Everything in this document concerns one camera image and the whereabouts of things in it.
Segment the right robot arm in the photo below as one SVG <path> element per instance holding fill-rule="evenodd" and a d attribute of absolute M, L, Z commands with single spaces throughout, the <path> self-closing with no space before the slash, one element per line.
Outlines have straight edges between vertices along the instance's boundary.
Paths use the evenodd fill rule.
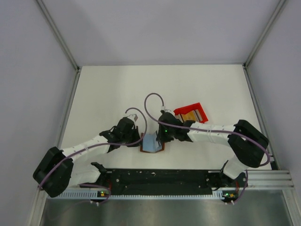
<path fill-rule="evenodd" d="M 268 138 L 246 120 L 239 120 L 234 125 L 217 126 L 197 121 L 180 121 L 176 116 L 162 110 L 158 119 L 157 140 L 170 142 L 177 139 L 181 142 L 210 142 L 225 145 L 234 152 L 220 173 L 220 182 L 231 186 L 240 173 L 248 168 L 258 168 L 269 146 Z"/>

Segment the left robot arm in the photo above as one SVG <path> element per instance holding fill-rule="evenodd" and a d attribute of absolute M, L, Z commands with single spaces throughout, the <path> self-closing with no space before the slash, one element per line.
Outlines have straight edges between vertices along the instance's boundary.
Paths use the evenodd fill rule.
<path fill-rule="evenodd" d="M 110 130 L 101 132 L 89 141 L 62 150 L 56 146 L 50 148 L 34 171 L 33 179 L 52 198 L 80 184 L 103 186 L 107 176 L 96 157 L 122 145 L 138 146 L 140 136 L 135 124 L 137 119 L 136 114 L 130 114 Z"/>

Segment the brown leather card holder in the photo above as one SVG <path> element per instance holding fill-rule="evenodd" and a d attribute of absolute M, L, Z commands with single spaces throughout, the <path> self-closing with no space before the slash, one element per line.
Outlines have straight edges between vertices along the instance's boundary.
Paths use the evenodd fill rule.
<path fill-rule="evenodd" d="M 142 153 L 158 153 L 164 151 L 165 144 L 158 141 L 158 132 L 155 131 L 153 134 L 147 133 L 144 135 L 142 145 L 140 146 L 140 152 Z"/>

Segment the red plastic bin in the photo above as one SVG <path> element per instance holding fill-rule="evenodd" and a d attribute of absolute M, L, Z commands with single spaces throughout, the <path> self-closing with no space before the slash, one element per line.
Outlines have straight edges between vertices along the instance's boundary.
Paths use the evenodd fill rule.
<path fill-rule="evenodd" d="M 198 110 L 199 113 L 201 114 L 202 117 L 202 122 L 200 123 L 205 123 L 208 122 L 208 118 L 207 115 L 202 107 L 202 105 L 200 103 L 195 103 L 195 104 L 191 104 L 191 105 L 187 105 L 184 107 L 180 107 L 174 110 L 174 114 L 175 116 L 177 116 L 178 114 L 186 114 L 192 110 Z"/>

